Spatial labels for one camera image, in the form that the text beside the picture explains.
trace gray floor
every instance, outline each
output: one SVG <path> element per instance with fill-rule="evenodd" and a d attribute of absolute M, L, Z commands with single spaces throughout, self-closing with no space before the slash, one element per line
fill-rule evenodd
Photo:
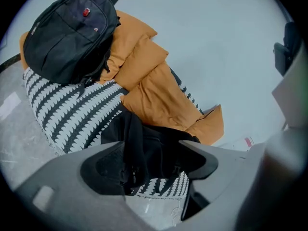
<path fill-rule="evenodd" d="M 27 177 L 57 155 L 34 118 L 26 96 L 23 70 L 17 62 L 0 74 L 0 106 L 16 92 L 21 102 L 0 119 L 0 167 L 9 186 L 15 189 Z M 158 230 L 179 222 L 184 200 L 127 197 L 127 204 L 143 220 Z"/>
<path fill-rule="evenodd" d="M 21 62 L 0 74 L 0 105 L 13 92 L 21 100 L 0 121 L 0 166 L 12 189 L 15 189 L 40 166 L 56 157 L 34 118 L 26 96 Z"/>

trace black strap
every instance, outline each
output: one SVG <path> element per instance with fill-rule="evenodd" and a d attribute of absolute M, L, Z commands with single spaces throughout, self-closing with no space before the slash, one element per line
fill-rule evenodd
<path fill-rule="evenodd" d="M 107 71 L 107 73 L 109 73 L 110 72 L 110 70 L 109 70 L 109 67 L 108 67 L 108 64 L 107 64 L 107 60 L 109 59 L 109 57 L 110 57 L 110 48 L 109 48 L 109 50 L 106 52 L 106 57 L 105 57 L 105 61 L 104 61 L 104 64 L 105 64 L 105 66 L 104 66 L 104 69 L 106 69 L 106 71 Z"/>
<path fill-rule="evenodd" d="M 156 185 L 155 185 L 155 192 L 159 193 L 159 186 L 160 186 L 160 179 L 157 179 Z"/>
<path fill-rule="evenodd" d="M 78 88 L 79 95 L 78 95 L 77 99 L 80 98 L 83 95 L 83 93 L 85 92 L 85 88 L 90 86 L 92 84 L 92 82 L 93 82 L 92 78 L 88 78 L 88 79 L 84 78 L 84 79 L 81 80 L 81 82 L 80 82 L 81 85 Z"/>
<path fill-rule="evenodd" d="M 120 16 L 117 17 L 117 24 L 116 24 L 116 27 L 120 26 L 121 25 L 121 22 L 120 22 Z"/>

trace red logo patch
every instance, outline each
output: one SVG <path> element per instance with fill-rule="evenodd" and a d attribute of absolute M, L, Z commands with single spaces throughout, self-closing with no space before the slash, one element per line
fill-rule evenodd
<path fill-rule="evenodd" d="M 86 17 L 86 16 L 89 15 L 89 13 L 90 13 L 90 9 L 89 9 L 89 8 L 86 8 L 86 9 L 83 11 L 82 15 L 83 15 L 84 17 Z"/>

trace zipper pull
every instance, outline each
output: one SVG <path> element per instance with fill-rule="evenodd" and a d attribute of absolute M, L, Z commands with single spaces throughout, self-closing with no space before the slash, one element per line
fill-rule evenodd
<path fill-rule="evenodd" d="M 136 170 L 134 169 L 134 166 L 132 167 L 132 171 L 133 171 L 133 180 L 134 180 L 134 184 L 136 184 L 137 179 L 136 179 Z"/>
<path fill-rule="evenodd" d="M 35 25 L 35 27 L 33 28 L 32 32 L 31 32 L 31 35 L 34 34 L 35 30 L 37 29 L 37 27 L 39 26 L 39 22 Z"/>
<path fill-rule="evenodd" d="M 92 83 L 92 78 L 91 78 L 91 77 L 89 77 L 89 78 L 87 79 L 87 81 L 85 82 L 85 85 L 88 85 L 88 84 L 90 84 L 90 83 Z"/>

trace black backpack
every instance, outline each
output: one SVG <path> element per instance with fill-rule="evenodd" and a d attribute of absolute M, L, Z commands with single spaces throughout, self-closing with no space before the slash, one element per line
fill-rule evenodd
<path fill-rule="evenodd" d="M 106 62 L 118 25 L 110 0 L 58 0 L 29 31 L 24 43 L 26 62 L 54 83 L 91 83 L 104 68 L 109 72 Z"/>

